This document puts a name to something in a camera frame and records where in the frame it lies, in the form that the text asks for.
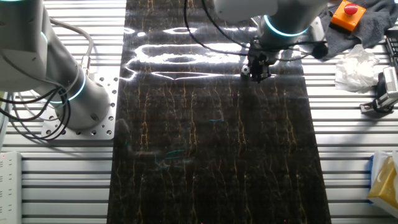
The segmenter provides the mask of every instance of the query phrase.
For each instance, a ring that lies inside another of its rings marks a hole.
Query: robotic arm
[[[45,95],[54,84],[63,86],[71,108],[68,127],[90,128],[107,115],[110,100],[105,89],[88,78],[88,55],[79,66],[55,35],[43,0],[0,0],[0,91]],[[63,114],[59,96],[51,105]]]
[[[271,75],[269,66],[279,60],[279,50],[294,45],[307,30],[312,33],[314,41],[324,40],[325,33],[318,15],[327,6],[327,2],[328,0],[214,0],[218,17],[229,22],[252,18],[258,25],[257,36],[249,49],[249,63],[242,69],[242,74],[250,75],[257,82]],[[311,55],[320,59],[327,53],[327,46],[319,43],[315,44]]]

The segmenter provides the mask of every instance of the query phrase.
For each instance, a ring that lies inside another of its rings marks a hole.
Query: gray cloth
[[[327,58],[332,58],[356,44],[362,44],[365,49],[374,47],[383,39],[384,32],[394,26],[398,18],[398,6],[394,0],[352,0],[351,2],[366,8],[365,14],[351,34],[327,28],[338,6],[329,7],[320,14],[329,46]]]

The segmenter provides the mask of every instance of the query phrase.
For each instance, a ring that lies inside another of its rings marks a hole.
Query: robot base
[[[57,140],[67,141],[67,140],[111,140],[114,137],[114,127],[116,121],[116,107],[118,104],[118,88],[119,88],[119,73],[115,75],[99,75],[96,74],[93,77],[96,83],[104,86],[106,92],[109,95],[111,107],[109,108],[108,114],[102,122],[99,122],[96,126],[84,130],[72,130],[66,128],[66,132],[60,135]],[[47,109],[45,113],[45,118],[49,119],[51,117],[57,117],[54,109]],[[55,131],[55,129],[60,125],[60,121],[44,121],[42,128],[42,135],[48,135]]]

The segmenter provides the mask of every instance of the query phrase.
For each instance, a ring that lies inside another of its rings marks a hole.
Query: electrical outlet
[[[19,152],[0,154],[0,224],[22,222],[21,160]]]

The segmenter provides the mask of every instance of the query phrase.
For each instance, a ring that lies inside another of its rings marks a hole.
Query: orange button housing
[[[366,9],[357,6],[358,11],[353,15],[349,15],[345,12],[345,7],[348,4],[352,4],[349,1],[342,1],[335,14],[331,18],[331,23],[338,25],[348,31],[354,31],[355,27],[358,25],[359,20],[361,20],[363,14],[366,12]]]

